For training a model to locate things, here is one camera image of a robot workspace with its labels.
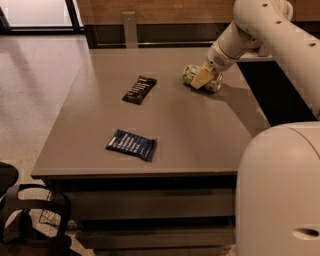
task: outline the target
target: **tiled floor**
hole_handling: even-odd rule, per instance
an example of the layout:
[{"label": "tiled floor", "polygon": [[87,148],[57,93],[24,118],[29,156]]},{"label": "tiled floor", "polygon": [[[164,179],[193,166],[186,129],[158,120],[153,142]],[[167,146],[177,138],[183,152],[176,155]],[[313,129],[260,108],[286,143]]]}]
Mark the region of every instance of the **tiled floor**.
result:
[{"label": "tiled floor", "polygon": [[40,182],[30,172],[88,53],[81,35],[0,36],[0,161],[19,183]]}]

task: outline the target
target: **wooden panel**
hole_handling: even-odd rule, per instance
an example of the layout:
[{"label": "wooden panel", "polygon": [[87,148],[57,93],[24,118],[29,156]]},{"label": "wooden panel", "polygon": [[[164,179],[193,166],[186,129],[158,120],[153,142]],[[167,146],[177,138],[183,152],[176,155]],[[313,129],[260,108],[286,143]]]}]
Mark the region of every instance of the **wooden panel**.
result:
[{"label": "wooden panel", "polygon": [[228,23],[234,0],[78,0],[83,24],[122,24],[135,11],[137,24]]},{"label": "wooden panel", "polygon": [[296,0],[297,21],[320,21],[319,0]]},{"label": "wooden panel", "polygon": [[96,251],[96,256],[220,256],[221,248],[169,248],[169,249],[141,249],[141,250],[109,250],[109,251]]},{"label": "wooden panel", "polygon": [[66,193],[76,221],[234,215],[232,189]]},{"label": "wooden panel", "polygon": [[85,248],[98,250],[127,248],[212,247],[235,242],[234,227],[176,228],[161,230],[78,232]]}]

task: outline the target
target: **dark candy bar wrapper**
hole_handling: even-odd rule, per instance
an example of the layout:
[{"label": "dark candy bar wrapper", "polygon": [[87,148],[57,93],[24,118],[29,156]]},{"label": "dark candy bar wrapper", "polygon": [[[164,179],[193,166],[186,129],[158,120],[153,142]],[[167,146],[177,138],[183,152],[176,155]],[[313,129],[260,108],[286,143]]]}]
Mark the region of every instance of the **dark candy bar wrapper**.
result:
[{"label": "dark candy bar wrapper", "polygon": [[132,88],[123,96],[122,100],[141,105],[143,99],[156,83],[157,80],[154,78],[139,76]]},{"label": "dark candy bar wrapper", "polygon": [[137,156],[144,161],[150,162],[156,147],[156,139],[147,139],[118,129],[106,146],[106,149]]}]

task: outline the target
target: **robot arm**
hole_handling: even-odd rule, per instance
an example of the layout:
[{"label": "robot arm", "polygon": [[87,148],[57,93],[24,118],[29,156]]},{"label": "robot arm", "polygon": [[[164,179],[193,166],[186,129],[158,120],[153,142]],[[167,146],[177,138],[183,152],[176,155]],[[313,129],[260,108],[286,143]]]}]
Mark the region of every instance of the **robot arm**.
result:
[{"label": "robot arm", "polygon": [[291,4],[286,0],[236,0],[233,15],[234,21],[210,47],[205,63],[189,83],[195,88],[207,85],[244,53],[264,44],[318,118],[320,42],[290,22]]}]

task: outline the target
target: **table top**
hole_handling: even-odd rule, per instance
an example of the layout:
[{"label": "table top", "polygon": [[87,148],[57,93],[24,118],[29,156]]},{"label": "table top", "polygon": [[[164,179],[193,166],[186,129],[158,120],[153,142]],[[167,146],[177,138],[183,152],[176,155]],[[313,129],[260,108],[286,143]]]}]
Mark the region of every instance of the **table top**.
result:
[{"label": "table top", "polygon": [[[237,65],[218,93],[183,84],[207,48],[91,51],[31,175],[74,178],[235,172],[248,143],[269,127]],[[122,101],[139,75],[157,79],[142,105]],[[157,139],[152,162],[106,150],[117,129]]]}]

